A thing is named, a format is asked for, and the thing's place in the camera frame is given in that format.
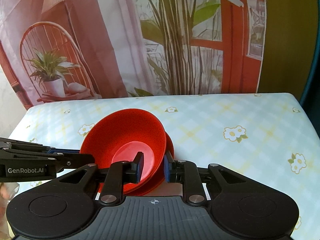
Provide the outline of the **person's left hand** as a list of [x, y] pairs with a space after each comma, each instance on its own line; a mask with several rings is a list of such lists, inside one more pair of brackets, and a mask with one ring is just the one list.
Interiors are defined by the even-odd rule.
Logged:
[[19, 190], [18, 183], [1, 183], [1, 239], [11, 239], [6, 217], [7, 205]]

